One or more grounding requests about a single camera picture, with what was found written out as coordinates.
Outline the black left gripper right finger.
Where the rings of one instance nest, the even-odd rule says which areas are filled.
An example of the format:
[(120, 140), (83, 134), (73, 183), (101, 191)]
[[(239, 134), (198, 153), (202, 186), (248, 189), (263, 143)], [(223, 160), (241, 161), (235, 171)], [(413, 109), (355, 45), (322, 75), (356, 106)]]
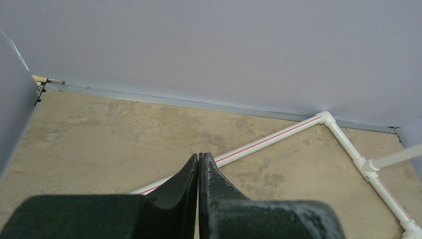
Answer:
[(344, 239), (335, 211), (314, 200), (253, 201), (199, 154), (199, 235), (202, 239)]

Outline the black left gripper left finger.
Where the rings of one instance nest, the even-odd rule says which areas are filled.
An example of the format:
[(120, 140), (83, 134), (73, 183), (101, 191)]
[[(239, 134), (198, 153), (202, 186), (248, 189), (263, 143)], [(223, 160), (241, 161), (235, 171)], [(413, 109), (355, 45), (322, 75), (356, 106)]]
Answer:
[(26, 199), (3, 239), (192, 239), (198, 156), (147, 195), (39, 195)]

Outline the white PVC pipe frame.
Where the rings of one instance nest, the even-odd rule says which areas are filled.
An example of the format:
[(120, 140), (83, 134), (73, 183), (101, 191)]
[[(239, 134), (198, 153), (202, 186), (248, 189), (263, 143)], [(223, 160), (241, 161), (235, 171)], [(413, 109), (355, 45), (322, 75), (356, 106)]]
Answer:
[(395, 197), (383, 184), (377, 172), (380, 170), (380, 168), (409, 160), (416, 156), (420, 156), (422, 154), (421, 144), (405, 148), (375, 160), (367, 160), (357, 151), (355, 146), (340, 129), (330, 112), (324, 111), (316, 114), (312, 118), (306, 119), (288, 128), (277, 131), (269, 136), (258, 139), (252, 143), (218, 156), (214, 160), (218, 167), (225, 166), (317, 124), (324, 124), (329, 128), (331, 133), (350, 156), (353, 164), (361, 173), (361, 175), (372, 185), (372, 187), (376, 190), (379, 196), (383, 199), (386, 205), (399, 220), (400, 225), (404, 229), (402, 238), (420, 239), (422, 237), (422, 228), (414, 219), (409, 216), (409, 214), (404, 210), (400, 203), (395, 199)]

